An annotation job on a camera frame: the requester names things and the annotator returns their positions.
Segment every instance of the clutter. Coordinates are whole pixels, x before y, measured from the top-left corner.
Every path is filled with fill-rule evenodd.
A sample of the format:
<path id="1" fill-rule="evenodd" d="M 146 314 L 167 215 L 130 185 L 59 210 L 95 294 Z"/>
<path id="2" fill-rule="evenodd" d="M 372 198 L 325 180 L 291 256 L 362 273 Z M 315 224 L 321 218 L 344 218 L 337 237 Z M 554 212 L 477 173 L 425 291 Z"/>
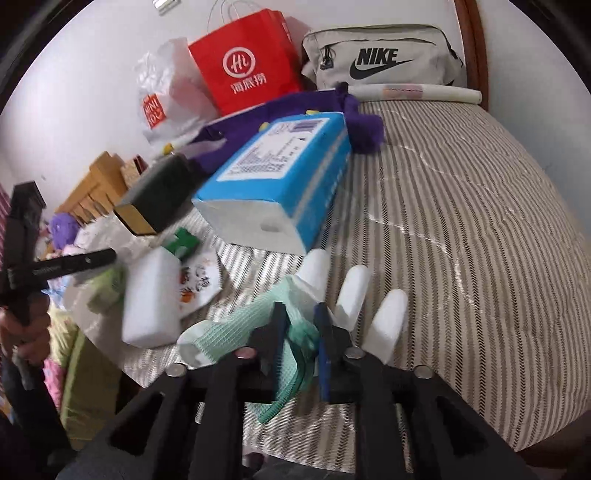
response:
<path id="1" fill-rule="evenodd" d="M 125 162 L 121 167 L 121 174 L 127 188 L 131 188 L 138 181 L 139 176 L 148 169 L 147 163 L 139 155 Z"/>
<path id="2" fill-rule="evenodd" d="M 304 288 L 301 280 L 288 275 L 270 291 L 259 295 L 247 306 L 235 310 L 223 321 L 204 320 L 187 329 L 178 339 L 179 352 L 184 362 L 193 367 L 211 364 L 246 345 L 251 332 L 268 323 L 275 302 L 285 304 L 290 321 L 290 341 L 286 340 L 284 343 L 275 401 L 272 404 L 248 406 L 261 423 L 269 422 L 290 399 L 299 391 L 305 390 L 314 375 L 318 331 L 311 320 L 316 299 Z"/>
<path id="3" fill-rule="evenodd" d="M 155 235 L 174 219 L 197 187 L 200 174 L 182 155 L 169 155 L 149 168 L 115 207 L 134 235 Z"/>
<path id="4" fill-rule="evenodd" d="M 90 281 L 89 288 L 95 292 L 86 306 L 92 313 L 104 313 L 109 310 L 125 292 L 125 268 L 116 265 Z"/>
<path id="5" fill-rule="evenodd" d="M 267 8 L 189 46 L 222 115 L 302 90 L 283 14 Z"/>
<path id="6" fill-rule="evenodd" d="M 163 247 L 129 267 L 121 339 L 140 348 L 177 341 L 181 334 L 178 307 L 180 260 Z"/>
<path id="7" fill-rule="evenodd" d="M 375 83 L 450 85 L 462 61 L 445 34 L 430 25 L 368 25 L 311 31 L 302 74 L 318 90 Z"/>
<path id="8" fill-rule="evenodd" d="M 347 89 L 347 84 L 342 83 L 335 90 L 293 93 L 208 125 L 190 145 L 211 144 L 222 139 L 226 140 L 225 144 L 210 153 L 187 154 L 187 158 L 198 163 L 205 173 L 212 174 L 254 137 L 264 122 L 304 114 L 310 109 L 343 112 L 353 152 L 375 153 L 384 141 L 384 121 L 379 115 L 359 113 L 359 102 L 347 93 Z"/>
<path id="9" fill-rule="evenodd" d="M 75 245 L 66 245 L 62 252 L 61 256 L 68 256 L 68 255 L 80 255 L 84 253 L 81 248 L 76 247 Z M 50 258 L 58 258 L 59 254 L 51 254 L 49 255 Z M 56 307 L 60 310 L 65 310 L 65 306 L 63 304 L 64 293 L 68 288 L 68 285 L 72 283 L 74 279 L 74 275 L 63 275 L 61 277 L 52 278 L 51 280 L 47 280 L 47 288 L 43 290 L 43 293 L 49 296 Z"/>
<path id="10" fill-rule="evenodd" d="M 0 228 L 0 237 L 4 235 L 2 228 Z M 54 254 L 56 251 L 56 247 L 53 244 L 53 235 L 51 234 L 51 225 L 45 220 L 41 219 L 39 222 L 39 237 L 37 238 L 37 243 L 35 244 L 35 258 L 38 260 L 45 260 L 47 257 Z"/>
<path id="11" fill-rule="evenodd" d="M 174 240 L 163 247 L 177 257 L 181 262 L 193 255 L 199 246 L 199 238 L 191 235 L 186 228 L 179 228 L 174 234 Z"/>
<path id="12" fill-rule="evenodd" d="M 100 232 L 106 223 L 106 217 L 100 217 L 99 219 L 96 219 L 94 222 L 88 223 L 78 231 L 78 234 L 74 239 L 73 245 L 80 248 L 83 251 L 88 250 L 93 240 L 98 235 L 100 235 Z"/>
<path id="13" fill-rule="evenodd" d="M 226 144 L 226 139 L 214 141 L 203 141 L 197 143 L 178 142 L 177 146 L 172 143 L 167 144 L 163 149 L 164 155 L 175 153 L 177 155 L 184 155 L 187 158 L 198 157 L 209 152 L 213 152 L 222 148 Z"/>
<path id="14" fill-rule="evenodd" d="M 89 167 L 89 172 L 56 210 L 72 215 L 81 225 L 108 215 L 121 200 L 127 185 L 121 174 L 123 160 L 103 152 Z"/>
<path id="15" fill-rule="evenodd" d="M 72 244 L 80 230 L 80 225 L 69 213 L 56 213 L 50 223 L 53 246 L 63 250 L 68 244 Z"/>
<path id="16" fill-rule="evenodd" d="M 57 308 L 53 303 L 49 305 L 47 313 L 51 318 L 51 353 L 43 363 L 44 383 L 57 411 L 60 411 L 70 355 L 79 329 L 70 312 Z"/>
<path id="17" fill-rule="evenodd" d="M 160 148 L 183 135 L 194 137 L 217 117 L 186 38 L 175 38 L 135 67 L 138 117 L 151 145 Z"/>
<path id="18" fill-rule="evenodd" d="M 180 271 L 180 302 L 183 317 L 207 305 L 222 291 L 222 279 L 214 250 L 191 257 Z"/>
<path id="19" fill-rule="evenodd" d="M 276 120 L 220 168 L 193 203 L 226 242 L 305 255 L 350 151 L 342 113 Z"/>

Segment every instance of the purple cloth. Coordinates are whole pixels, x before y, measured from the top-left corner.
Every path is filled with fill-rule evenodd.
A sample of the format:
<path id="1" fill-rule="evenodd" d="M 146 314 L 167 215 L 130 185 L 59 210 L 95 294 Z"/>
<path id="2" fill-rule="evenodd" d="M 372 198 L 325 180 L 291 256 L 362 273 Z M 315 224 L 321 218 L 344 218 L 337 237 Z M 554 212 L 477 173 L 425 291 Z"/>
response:
<path id="1" fill-rule="evenodd" d="M 56 213 L 51 219 L 49 230 L 53 237 L 53 246 L 57 250 L 63 250 L 66 245 L 74 243 L 80 225 L 69 213 Z"/>
<path id="2" fill-rule="evenodd" d="M 205 173 L 213 174 L 258 133 L 261 124 L 270 123 L 285 116 L 301 115 L 306 110 L 343 112 L 353 152 L 374 153 L 379 150 L 384 141 L 384 122 L 379 115 L 359 113 L 359 101 L 348 94 L 348 89 L 349 86 L 346 83 L 341 83 L 335 90 L 292 93 L 248 112 L 208 125 L 201 130 L 193 142 L 225 138 L 226 143 L 220 149 L 199 155 L 192 160 L 199 163 Z"/>

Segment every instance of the person's hand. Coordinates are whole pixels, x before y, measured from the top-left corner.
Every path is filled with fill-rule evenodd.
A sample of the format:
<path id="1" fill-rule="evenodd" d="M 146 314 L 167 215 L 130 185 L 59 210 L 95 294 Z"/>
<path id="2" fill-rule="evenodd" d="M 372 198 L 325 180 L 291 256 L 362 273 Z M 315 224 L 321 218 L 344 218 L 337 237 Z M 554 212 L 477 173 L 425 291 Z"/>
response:
<path id="1" fill-rule="evenodd" d="M 41 366 L 50 353 L 49 327 L 51 320 L 47 314 L 49 297 L 35 293 L 29 297 L 31 323 L 23 327 L 7 309 L 0 308 L 0 346 L 7 358 L 12 358 L 12 349 L 18 345 L 18 356 L 31 365 Z"/>

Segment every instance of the gray nike waist bag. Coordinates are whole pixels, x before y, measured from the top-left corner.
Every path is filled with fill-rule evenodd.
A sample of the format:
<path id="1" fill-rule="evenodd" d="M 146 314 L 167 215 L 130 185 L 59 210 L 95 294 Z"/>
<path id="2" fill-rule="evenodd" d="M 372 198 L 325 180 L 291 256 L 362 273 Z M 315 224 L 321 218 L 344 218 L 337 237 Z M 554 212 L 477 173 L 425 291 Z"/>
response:
<path id="1" fill-rule="evenodd" d="M 451 85 L 462 61 L 445 34 L 430 25 L 374 25 L 311 31 L 303 40 L 309 62 L 302 74 L 318 90 L 350 85 Z"/>

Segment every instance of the metal screw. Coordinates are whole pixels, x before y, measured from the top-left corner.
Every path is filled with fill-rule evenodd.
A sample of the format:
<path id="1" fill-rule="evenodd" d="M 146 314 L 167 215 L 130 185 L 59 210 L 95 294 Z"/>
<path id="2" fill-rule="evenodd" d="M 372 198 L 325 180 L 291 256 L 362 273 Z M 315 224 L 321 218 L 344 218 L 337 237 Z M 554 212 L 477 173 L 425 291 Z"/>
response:
<path id="1" fill-rule="evenodd" d="M 350 346 L 345 350 L 345 357 L 349 360 L 359 360 L 365 356 L 365 352 L 358 346 Z"/>
<path id="2" fill-rule="evenodd" d="M 414 369 L 414 374 L 419 378 L 427 380 L 433 376 L 433 370 L 427 365 L 419 365 Z"/>
<path id="3" fill-rule="evenodd" d="M 187 373 L 187 367 L 183 364 L 172 364 L 166 367 L 166 374 L 169 377 L 184 377 Z"/>
<path id="4" fill-rule="evenodd" d="M 234 352 L 238 358 L 249 359 L 256 357 L 256 350 L 250 346 L 243 346 Z"/>

